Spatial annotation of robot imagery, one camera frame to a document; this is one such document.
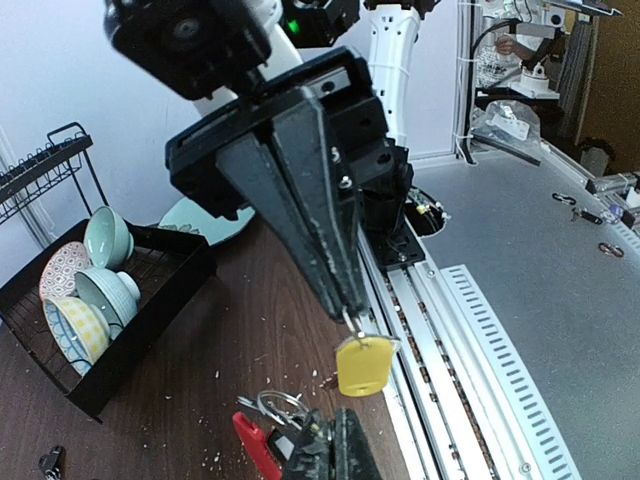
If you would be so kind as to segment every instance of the plate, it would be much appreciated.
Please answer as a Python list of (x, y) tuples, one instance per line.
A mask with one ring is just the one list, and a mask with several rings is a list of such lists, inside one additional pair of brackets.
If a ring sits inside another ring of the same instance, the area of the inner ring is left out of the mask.
[(209, 245), (217, 245), (240, 233), (255, 213), (248, 207), (238, 210), (238, 220), (214, 218), (194, 201), (183, 198), (162, 217), (159, 228), (202, 235)]
[(53, 254), (40, 277), (40, 300), (69, 297), (76, 289), (75, 274), (90, 265), (82, 242), (69, 242)]

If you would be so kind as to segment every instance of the black wire basket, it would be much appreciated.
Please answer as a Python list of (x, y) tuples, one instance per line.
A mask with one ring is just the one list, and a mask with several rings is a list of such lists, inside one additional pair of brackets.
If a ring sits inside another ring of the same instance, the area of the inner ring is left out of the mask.
[[(18, 213), (29, 200), (38, 198), (65, 178), (75, 179), (74, 173), (80, 166), (67, 155), (73, 151), (74, 155), (86, 155), (86, 148), (91, 145), (90, 137), (80, 129), (82, 134), (71, 141), (52, 143), (51, 147), (38, 152), (40, 161), (34, 156), (35, 163), (24, 165), (24, 170), (0, 187), (0, 194), (5, 195), (0, 196), (0, 224), (2, 219)], [(90, 165), (88, 155), (85, 161)], [(46, 168), (40, 172), (44, 173), (35, 176), (43, 164)], [(107, 204), (92, 167), (91, 171)], [(91, 214), (77, 180), (76, 185)], [(81, 377), (49, 330), (38, 290), (49, 259), (66, 243), (82, 242), (87, 223), (85, 219), (75, 225), (0, 288), (0, 318), (55, 386), (87, 415), (101, 422), (98, 415), (109, 399), (206, 279), (215, 274), (216, 264), (206, 239), (200, 235), (128, 224), (135, 249), (121, 270), (127, 272), (140, 289), (139, 311)]]

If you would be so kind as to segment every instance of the white wall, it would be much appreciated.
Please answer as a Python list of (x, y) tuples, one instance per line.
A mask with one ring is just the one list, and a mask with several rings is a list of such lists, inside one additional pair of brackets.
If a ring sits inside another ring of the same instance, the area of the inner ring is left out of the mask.
[[(164, 144), (199, 116), (110, 47), (103, 12), (101, 0), (3, 3), (0, 124), (22, 157), (44, 145), (46, 132), (79, 121), (94, 139), (89, 155), (112, 206), (135, 223), (155, 222), (180, 198)], [(86, 169), (81, 178), (97, 201)], [(44, 200), (58, 234), (85, 216), (72, 181)]]
[[(360, 11), (360, 21), (343, 35), (338, 45), (354, 47), (369, 57), (371, 35), (368, 13)], [(413, 47), (411, 77), (405, 105), (406, 130), (410, 156), (450, 153), (455, 92), (458, 41), (458, 4), (443, 0), (426, 15)], [(322, 49), (304, 52), (310, 58)]]

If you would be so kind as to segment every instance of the key ring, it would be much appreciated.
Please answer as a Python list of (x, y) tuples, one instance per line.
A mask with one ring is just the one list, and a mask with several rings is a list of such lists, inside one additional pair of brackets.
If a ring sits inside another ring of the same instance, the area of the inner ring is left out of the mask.
[(563, 193), (554, 193), (551, 195), (551, 198), (565, 205), (575, 205), (577, 203), (575, 198)]
[(362, 330), (356, 329), (356, 326), (354, 325), (353, 320), (351, 319), (351, 316), (349, 316), (349, 313), (347, 312), (346, 307), (342, 309), (342, 318), (344, 318), (344, 323), (347, 324), (347, 328), (351, 332), (351, 335), (354, 336), (354, 338), (358, 341), (358, 343), (362, 348), (365, 348), (367, 345), (362, 341), (362, 339), (366, 335)]
[(612, 255), (616, 258), (624, 257), (624, 250), (622, 250), (622, 248), (618, 247), (617, 245), (610, 245), (608, 243), (602, 242), (598, 244), (598, 249), (605, 255)]
[[(279, 408), (276, 408), (275, 406), (270, 406), (268, 404), (269, 398), (283, 400), (289, 405), (297, 408), (298, 411), (296, 414), (289, 414), (280, 410)], [(256, 403), (258, 405), (258, 409), (264, 416), (269, 417), (280, 426), (293, 426), (296, 430), (302, 430), (302, 425), (296, 422), (294, 418), (296, 418), (296, 416), (305, 418), (309, 413), (309, 407), (307, 407), (296, 397), (292, 397), (291, 395), (283, 392), (278, 392), (277, 390), (264, 390), (260, 392), (258, 394), (258, 398), (256, 399)]]

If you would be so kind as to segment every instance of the wooden table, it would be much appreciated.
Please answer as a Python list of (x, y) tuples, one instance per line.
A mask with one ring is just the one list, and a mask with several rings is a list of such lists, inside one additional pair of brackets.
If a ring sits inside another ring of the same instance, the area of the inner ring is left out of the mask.
[(320, 384), (347, 334), (327, 319), (280, 242), (257, 220), (219, 247), (220, 268), (107, 405), (103, 425), (70, 404), (0, 330), (0, 468), (43, 478), (38, 458), (67, 449), (68, 480), (260, 478), (235, 434), (237, 395), (273, 388), (333, 413), (355, 409), (385, 479), (408, 478), (384, 397)]

